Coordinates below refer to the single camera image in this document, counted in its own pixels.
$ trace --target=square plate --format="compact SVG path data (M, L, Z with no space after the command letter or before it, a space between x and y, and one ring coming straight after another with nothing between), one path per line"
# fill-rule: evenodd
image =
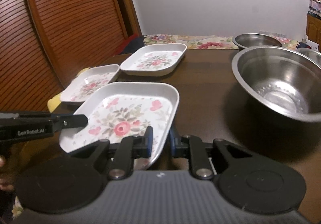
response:
M184 44L147 45L123 61L120 68L128 75L167 75L182 60L186 49Z
M153 127L149 159L138 159L135 169L149 167L160 155L179 104L179 93L166 83L116 82L92 94L74 114L88 118L85 128L64 129L59 143L71 152L99 139L118 143L123 137L143 135Z
M60 100L65 102L84 102L96 90L114 82L119 74L117 64L90 68L78 75L61 93Z

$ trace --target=white logo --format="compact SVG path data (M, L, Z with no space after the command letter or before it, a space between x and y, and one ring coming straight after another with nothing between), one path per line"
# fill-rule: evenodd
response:
M30 135L30 134L39 134L39 133L44 133L45 129L36 129L36 130L26 130L26 131L18 131L17 134L18 136L23 136L23 135Z
M157 174L156 174L156 176L159 177L159 178L164 177L165 175L166 175L166 174L163 173L163 172L160 172L160 173L157 173Z

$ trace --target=black circular disc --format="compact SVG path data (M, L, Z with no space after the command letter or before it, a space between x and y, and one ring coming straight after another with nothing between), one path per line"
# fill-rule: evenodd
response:
M59 157L23 172L17 180L16 193L23 207L63 213L90 203L102 187L101 174L86 160Z
M281 163L260 158L235 160L219 177L222 194L237 207L258 214L277 214L300 205L303 177Z

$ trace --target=cabinet door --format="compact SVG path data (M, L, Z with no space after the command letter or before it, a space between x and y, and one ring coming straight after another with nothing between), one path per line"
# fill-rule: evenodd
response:
M321 50L321 20L307 15L307 36L309 40L319 44L319 52Z
M100 65L127 38L116 0L28 0L44 49L64 85Z
M0 111L46 110L62 90L25 0L0 0Z

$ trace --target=floral tablecloth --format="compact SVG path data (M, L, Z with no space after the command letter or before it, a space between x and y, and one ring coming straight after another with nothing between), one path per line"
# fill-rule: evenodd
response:
M296 50L298 41L288 38L275 37L285 48ZM182 43L187 45L187 49L238 49L232 42L232 37L219 36L180 36L180 35L166 35L155 34L146 35L144 39L145 45L152 44L170 44Z

